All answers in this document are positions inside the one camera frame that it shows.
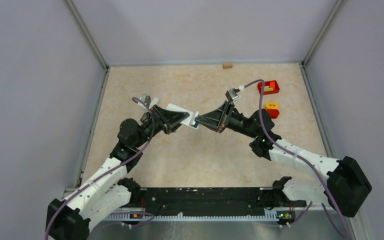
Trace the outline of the white remote control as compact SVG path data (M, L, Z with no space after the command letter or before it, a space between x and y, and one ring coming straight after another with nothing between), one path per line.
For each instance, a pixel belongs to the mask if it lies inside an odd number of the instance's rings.
M191 129L195 129L195 130L199 129L200 124L198 128L194 128L194 124L197 123L196 117L198 117L200 113L199 111L190 111L172 103L169 103L167 105L167 110L183 114L180 122L181 125L189 127Z

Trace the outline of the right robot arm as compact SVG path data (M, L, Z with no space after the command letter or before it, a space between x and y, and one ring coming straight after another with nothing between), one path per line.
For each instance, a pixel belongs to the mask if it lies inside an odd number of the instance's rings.
M329 204L343 216L353 218L373 189L354 158L319 155L275 134L272 131L275 124L265 109L246 117L225 101L217 109L197 116L195 121L217 133L230 129L248 136L253 139L249 146L256 156L289 165L314 178L313 181L288 178L273 192L273 200L279 206L287 206L291 201L313 201Z

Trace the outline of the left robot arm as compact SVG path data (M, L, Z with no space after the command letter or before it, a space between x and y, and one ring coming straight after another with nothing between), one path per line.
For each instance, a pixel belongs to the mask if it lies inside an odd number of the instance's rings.
M48 205L46 240L86 240L117 208L140 202L139 191L116 182L136 166L156 134L174 133L192 116L183 108L168 110L154 104L145 109L140 121L127 118L121 122L117 144L89 179L64 199L54 199Z

